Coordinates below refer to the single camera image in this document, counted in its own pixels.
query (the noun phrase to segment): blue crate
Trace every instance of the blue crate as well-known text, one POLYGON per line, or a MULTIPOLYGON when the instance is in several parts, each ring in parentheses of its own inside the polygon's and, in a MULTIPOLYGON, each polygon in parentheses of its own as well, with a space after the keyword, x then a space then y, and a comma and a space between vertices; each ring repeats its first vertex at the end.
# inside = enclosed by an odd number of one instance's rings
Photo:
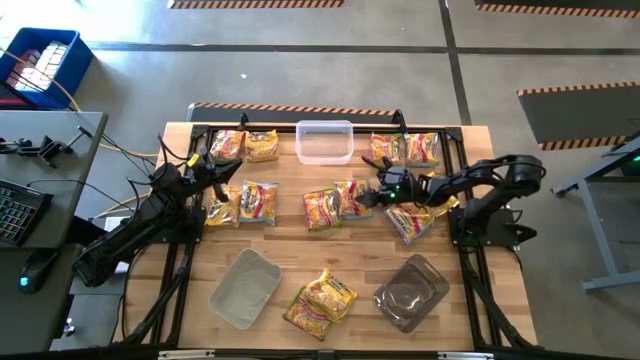
MULTIPOLYGON (((13 38, 7 50, 16 56, 22 56, 29 49, 38 50, 42 53, 52 41, 58 41, 69 46, 53 79, 60 83, 69 94, 73 95, 78 86, 80 86, 82 77, 93 59, 93 53, 89 50, 87 44, 80 39, 79 32, 73 30, 22 28, 13 38)), ((3 54, 0 57, 0 79, 6 81, 11 74, 9 69, 13 69, 15 64, 16 60, 7 54, 3 54)), ((49 84, 44 93, 39 90, 21 90, 20 92, 40 107, 64 109, 71 102, 62 90, 53 83, 49 84)))

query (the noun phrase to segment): concrete floor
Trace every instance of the concrete floor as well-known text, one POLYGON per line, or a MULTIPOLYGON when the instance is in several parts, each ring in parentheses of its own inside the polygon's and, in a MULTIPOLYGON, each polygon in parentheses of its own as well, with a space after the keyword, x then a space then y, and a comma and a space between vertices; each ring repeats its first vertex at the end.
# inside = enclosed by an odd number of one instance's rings
MULTIPOLYGON (((347 0, 339 9, 217 11, 168 10, 160 0, 38 4, 40 11, 26 19, 18 8, 30 6, 29 1, 16 1, 0 21, 0 38, 10 39, 22 26, 39 26, 73 28, 87 41, 446 45, 437 0, 347 0), (60 9, 67 16, 50 15, 54 10, 60 14, 60 9)), ((449 5, 458 46, 640 46, 640 20, 484 13, 475 11, 471 0, 449 0, 449 5)), ((187 106, 196 101, 401 108, 411 123, 460 123, 446 54, 96 51, 95 55, 99 61, 91 65, 76 98, 85 111, 109 113, 107 133, 121 146, 140 152, 156 152, 155 133, 162 132, 167 121, 183 121, 187 106)), ((636 56, 460 56, 473 124, 490 127, 496 155, 540 157, 549 170, 545 188, 580 173, 604 149, 541 152, 516 90, 633 81, 639 60, 636 56)), ((89 182, 125 199, 132 196, 125 176, 143 179, 121 155, 100 150, 89 182)), ((109 206, 107 199, 88 190, 78 213, 88 217, 109 206)), ((556 200, 541 191, 513 207, 524 209, 522 223, 539 232, 523 246, 521 257, 540 344, 560 351, 640 358, 640 286, 593 295, 581 290, 582 280, 602 276, 605 270, 580 198, 556 200)))

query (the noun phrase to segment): gray plastic tray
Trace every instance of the gray plastic tray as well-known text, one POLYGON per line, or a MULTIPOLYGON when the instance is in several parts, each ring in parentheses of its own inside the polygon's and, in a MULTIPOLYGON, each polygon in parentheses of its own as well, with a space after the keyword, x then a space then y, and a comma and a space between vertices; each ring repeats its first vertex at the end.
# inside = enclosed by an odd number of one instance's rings
POLYGON ((209 298, 209 308, 238 329, 248 329, 281 276, 278 265, 251 249, 244 249, 209 298))
POLYGON ((373 302, 404 333, 412 332, 449 292, 449 283, 422 255, 412 255, 373 295, 373 302))

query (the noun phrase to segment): ramen packet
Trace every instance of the ramen packet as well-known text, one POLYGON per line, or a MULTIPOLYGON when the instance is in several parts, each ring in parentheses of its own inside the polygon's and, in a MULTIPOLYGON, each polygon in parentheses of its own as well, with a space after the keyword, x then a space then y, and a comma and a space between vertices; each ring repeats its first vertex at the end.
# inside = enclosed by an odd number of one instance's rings
POLYGON ((376 135, 371 133, 371 159, 380 164, 383 157, 388 157, 392 163, 400 163, 401 134, 376 135))
POLYGON ((435 217, 428 208, 419 208, 411 203, 396 204, 384 212, 407 245, 426 233, 435 223, 435 217))
POLYGON ((340 322, 347 315, 358 297, 355 291, 331 275, 329 269, 324 269, 318 280, 307 284, 302 295, 334 323, 340 322))
POLYGON ((305 300, 302 296, 303 291, 304 286, 300 288, 282 317, 316 339, 324 341, 331 327, 331 321, 317 307, 305 300))
POLYGON ((415 167, 438 165, 438 134, 404 134, 407 165, 415 167))
POLYGON ((368 219, 373 211, 356 201, 369 188, 369 179, 353 179, 336 183, 340 195, 340 218, 344 220, 368 219))
POLYGON ((219 130, 213 138, 211 156, 216 160, 236 160, 244 141, 244 131, 219 130))
MULTIPOLYGON (((430 172, 429 174, 427 174, 427 176, 434 177, 436 176, 436 174, 434 172, 430 172)), ((431 215, 433 215, 434 218, 437 218, 446 214, 449 209, 458 206, 458 204, 460 204, 460 201, 458 200, 458 198, 452 195, 444 204, 429 208, 429 210, 431 211, 431 215)))
POLYGON ((229 197, 229 201, 223 203, 216 197, 215 191, 211 190, 211 205, 209 206, 205 224, 209 226, 233 225, 237 227, 239 225, 242 191, 232 186, 224 186, 222 190, 229 197))
POLYGON ((342 227, 340 195, 335 189, 314 191, 302 196, 309 231, 342 227))
POLYGON ((276 224, 276 195, 279 183, 245 180, 240 200, 240 222, 276 224))
POLYGON ((247 161, 250 162, 278 159, 278 134, 276 131, 247 132, 245 155, 247 161))

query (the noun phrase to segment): wooden tabletop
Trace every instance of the wooden tabletop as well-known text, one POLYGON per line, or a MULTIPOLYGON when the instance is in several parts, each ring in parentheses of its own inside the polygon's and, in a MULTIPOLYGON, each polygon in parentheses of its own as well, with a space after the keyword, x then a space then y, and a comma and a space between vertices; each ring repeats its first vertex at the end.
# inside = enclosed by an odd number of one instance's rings
MULTIPOLYGON (((164 140, 185 156, 191 123, 168 123, 164 140)), ((470 164, 494 157, 487 127, 462 127, 470 164)), ((305 225, 302 194, 336 181, 367 176, 375 170, 359 159, 368 153, 369 136, 355 135, 355 152, 346 166, 303 166, 295 155, 295 135, 279 134, 280 159, 244 163, 231 185, 244 179, 280 182, 277 224, 241 224, 239 228, 206 228, 197 246, 180 334, 181 348, 340 349, 340 350, 471 350, 471 332, 460 260, 449 239, 448 224, 439 218, 435 228, 411 245, 404 245, 381 209, 373 220, 345 221, 342 229, 309 233, 305 225), (252 248, 282 268, 282 280, 256 322, 238 330, 209 309, 208 300, 241 250, 252 248), (449 294, 410 334, 397 330, 374 306, 373 293, 412 255, 421 254, 450 283, 449 294), (282 319, 301 286, 317 279, 323 268, 358 293, 346 318, 335 324, 324 342, 282 319)), ((441 165, 434 169, 444 174, 441 165)), ((477 189, 482 196, 486 189, 477 189)), ((127 330, 131 331, 158 296, 167 246, 150 246, 134 264, 127 294, 127 330)), ((513 254, 487 248, 487 260, 497 303, 529 341, 536 341, 522 274, 513 254)), ((169 304, 163 337, 171 323, 174 300, 169 304)), ((483 332, 488 334, 486 310, 478 307, 483 332)), ((119 339, 120 331, 114 340, 119 339)))

